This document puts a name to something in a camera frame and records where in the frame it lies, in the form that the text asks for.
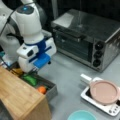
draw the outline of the kitchen counter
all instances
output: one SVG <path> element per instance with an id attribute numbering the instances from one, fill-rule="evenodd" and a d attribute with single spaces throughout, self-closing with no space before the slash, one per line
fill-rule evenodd
<path id="1" fill-rule="evenodd" d="M 97 120 L 119 120 L 120 114 L 111 117 L 80 97 L 86 87 L 80 81 L 82 73 L 92 78 L 101 77 L 120 86 L 120 55 L 102 73 L 61 53 L 53 56 L 52 64 L 46 65 L 39 71 L 40 76 L 57 85 L 58 96 L 50 102 L 52 120 L 67 120 L 69 115 L 77 110 L 87 110 L 94 114 Z"/>

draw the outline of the oven window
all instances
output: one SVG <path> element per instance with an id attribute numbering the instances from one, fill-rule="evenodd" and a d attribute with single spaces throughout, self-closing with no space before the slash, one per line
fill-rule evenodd
<path id="1" fill-rule="evenodd" d="M 73 55 L 85 61 L 88 62 L 92 61 L 92 49 L 93 49 L 92 43 L 84 40 L 80 42 L 76 42 L 72 39 L 69 39 L 59 34 L 56 35 L 55 41 L 56 41 L 56 45 L 59 48 L 69 53 L 72 53 Z"/>

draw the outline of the toaster oven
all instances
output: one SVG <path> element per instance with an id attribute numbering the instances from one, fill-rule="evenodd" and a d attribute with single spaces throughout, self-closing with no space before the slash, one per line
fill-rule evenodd
<path id="1" fill-rule="evenodd" d="M 71 9 L 51 25 L 58 51 L 97 71 L 120 52 L 120 22 Z"/>

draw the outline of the oven handle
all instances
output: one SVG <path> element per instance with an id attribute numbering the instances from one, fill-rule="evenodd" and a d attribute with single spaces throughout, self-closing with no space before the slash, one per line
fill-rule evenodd
<path id="1" fill-rule="evenodd" d="M 80 37 L 75 37 L 75 36 L 72 36 L 72 35 L 70 35 L 68 33 L 64 33 L 62 31 L 59 31 L 59 30 L 56 30 L 56 29 L 53 29 L 53 32 L 61 34 L 61 35 L 65 36 L 67 38 L 70 38 L 70 39 L 72 38 L 72 40 L 74 40 L 76 42 L 80 42 L 81 40 L 84 40 L 86 38 L 86 36 L 84 36 L 84 35 L 81 35 Z"/>

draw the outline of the wooden surface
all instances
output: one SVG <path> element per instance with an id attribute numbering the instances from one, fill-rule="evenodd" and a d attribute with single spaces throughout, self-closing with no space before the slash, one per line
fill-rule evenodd
<path id="1" fill-rule="evenodd" d="M 2 67 L 0 67 L 0 99 L 14 120 L 51 119 L 45 96 Z"/>

